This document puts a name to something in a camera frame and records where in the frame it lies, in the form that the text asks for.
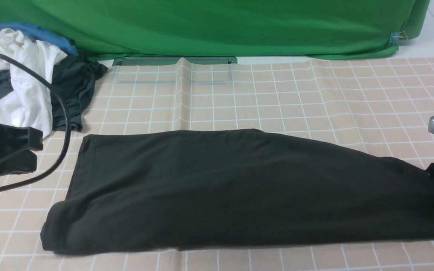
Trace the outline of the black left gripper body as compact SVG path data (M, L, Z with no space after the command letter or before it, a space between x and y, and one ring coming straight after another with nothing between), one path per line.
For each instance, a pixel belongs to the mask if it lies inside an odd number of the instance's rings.
M43 132L32 127L0 124L0 177L37 169L36 151L43 149Z

